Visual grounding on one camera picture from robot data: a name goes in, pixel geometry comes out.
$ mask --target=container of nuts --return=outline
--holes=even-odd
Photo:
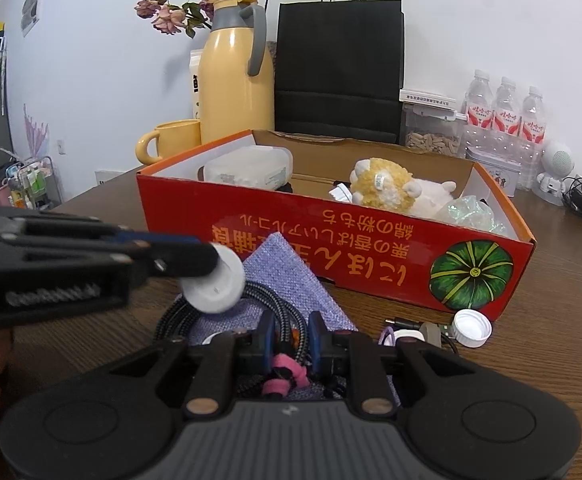
[[[404,101],[400,144],[407,148],[464,158],[466,149],[462,145],[462,133],[466,121],[462,121],[461,116],[457,117],[455,109],[452,109],[455,101],[423,92],[417,94],[409,97],[421,98],[419,96],[424,95],[425,101],[417,104],[410,100]]]

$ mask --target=plush toy ear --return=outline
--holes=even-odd
[[[371,169],[371,159],[370,158],[363,158],[362,160],[358,160],[356,162],[356,167],[353,171],[356,172],[357,176],[360,176],[365,171],[368,171],[370,169]]]
[[[455,191],[457,184],[455,182],[453,182],[452,180],[447,180],[446,182],[442,183],[442,187],[444,188],[444,190],[446,192],[452,193],[453,191]]]
[[[422,194],[422,186],[420,186],[420,184],[417,183],[415,180],[410,180],[409,182],[404,184],[404,186],[402,186],[402,189],[411,198],[417,198]]]

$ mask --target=nuts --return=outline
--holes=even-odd
[[[407,148],[416,148],[418,150],[442,153],[442,155],[457,156],[460,141],[437,134],[411,132],[407,134],[405,145]]]

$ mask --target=yellow mug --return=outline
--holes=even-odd
[[[155,139],[158,156],[148,152],[149,142]],[[185,119],[171,123],[158,124],[150,134],[144,134],[135,145],[135,156],[147,166],[164,158],[186,152],[201,144],[200,121]]]

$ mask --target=red and white bottle label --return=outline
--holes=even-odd
[[[546,131],[546,124],[539,123],[537,121],[522,121],[522,134],[521,136],[534,142],[535,144],[541,144],[544,140],[544,132]]]
[[[493,110],[480,105],[468,105],[466,107],[466,115],[468,116],[469,124],[489,129],[493,119]]]
[[[520,115],[511,110],[497,108],[493,115],[493,129],[516,136],[520,129]]]

